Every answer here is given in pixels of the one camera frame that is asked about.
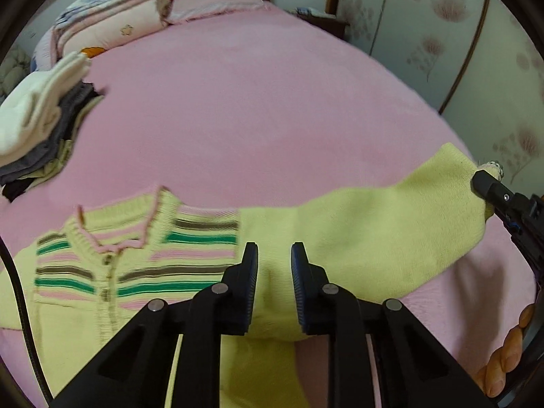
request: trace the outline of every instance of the pink bedsheet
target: pink bedsheet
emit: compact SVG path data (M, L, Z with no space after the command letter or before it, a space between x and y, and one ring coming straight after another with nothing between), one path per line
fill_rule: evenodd
M466 151L381 65L276 8L169 27L94 58L88 80L107 96L72 159L0 212L13 253L62 225L74 204L154 183L201 207L296 205L340 187L396 183L448 141ZM530 270L491 219L476 249L404 302L474 371L533 297ZM326 361L320 346L298 346L301 366ZM43 406L19 332L0 332L0 354ZM303 372L313 406L324 406L325 374Z

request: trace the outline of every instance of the folded white garment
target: folded white garment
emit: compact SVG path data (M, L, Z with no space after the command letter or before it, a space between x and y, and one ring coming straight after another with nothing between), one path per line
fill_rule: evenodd
M71 53L51 70L33 72L0 105L0 166L46 140L61 117L59 100L89 73L91 60Z

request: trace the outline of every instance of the human hand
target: human hand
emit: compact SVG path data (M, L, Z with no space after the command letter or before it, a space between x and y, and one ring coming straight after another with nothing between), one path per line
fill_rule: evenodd
M488 397L496 397L504 390L506 374L520 363L522 330L531 322L534 307L534 304L531 304L521 312L518 326L509 331L502 347L493 352L488 364L474 377L474 381Z

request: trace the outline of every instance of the green stripe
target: green stripe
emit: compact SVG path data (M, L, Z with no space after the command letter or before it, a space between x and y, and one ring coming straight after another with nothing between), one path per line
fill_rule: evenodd
M184 243L236 243L235 234L223 234L223 235L205 235L196 236L193 234L183 233L170 233L166 242L184 242Z
M36 254L38 256L45 255L45 253L51 253L52 251L61 250L61 249L69 249L70 243L68 241L61 241L61 242L55 242L51 245L48 245L47 247L42 247L37 250Z
M66 287L74 290L85 291L85 293L94 294L94 287L73 279L41 279L36 278L34 284L37 287Z
M117 296L132 296L141 293L160 293L168 291L200 291L217 282L163 282L160 284L138 284L117 290Z

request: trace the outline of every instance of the stack of folded clothes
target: stack of folded clothes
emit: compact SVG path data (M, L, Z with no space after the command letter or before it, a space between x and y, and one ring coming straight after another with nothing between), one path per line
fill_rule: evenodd
M82 79L85 54L33 72L0 105L0 185L12 202L59 173L72 154L83 118L102 97Z

